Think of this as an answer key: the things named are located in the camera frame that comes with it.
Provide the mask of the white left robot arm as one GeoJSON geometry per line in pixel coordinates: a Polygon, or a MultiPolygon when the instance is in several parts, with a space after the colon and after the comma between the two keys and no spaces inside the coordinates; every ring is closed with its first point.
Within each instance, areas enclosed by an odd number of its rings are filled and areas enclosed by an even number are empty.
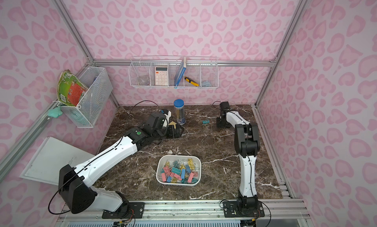
{"type": "Polygon", "coordinates": [[[111,217],[131,214],[127,198],[118,191],[94,187],[94,183],[125,158],[154,141],[180,138],[184,128],[170,120],[171,111],[152,113],[148,120],[123,133],[122,137],[96,156],[74,167],[66,165],[59,172],[59,195],[73,214],[87,209],[103,210],[111,217]]]}

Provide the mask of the white storage tray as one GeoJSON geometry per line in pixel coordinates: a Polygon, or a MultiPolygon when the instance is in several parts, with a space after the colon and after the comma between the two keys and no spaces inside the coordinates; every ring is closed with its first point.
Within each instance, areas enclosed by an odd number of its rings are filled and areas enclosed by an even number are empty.
{"type": "Polygon", "coordinates": [[[201,181],[201,172],[196,156],[165,155],[159,160],[156,180],[164,185],[193,187],[201,181]]]}

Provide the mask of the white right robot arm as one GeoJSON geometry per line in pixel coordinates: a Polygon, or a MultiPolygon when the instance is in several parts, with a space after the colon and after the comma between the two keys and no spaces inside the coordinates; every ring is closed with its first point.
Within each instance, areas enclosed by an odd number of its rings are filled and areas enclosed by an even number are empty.
{"type": "Polygon", "coordinates": [[[217,127],[234,128],[234,148],[241,164],[241,183],[237,197],[239,209],[257,208],[255,165],[260,151],[258,125],[244,119],[237,111],[231,109],[229,102],[225,101],[220,103],[217,127]]]}

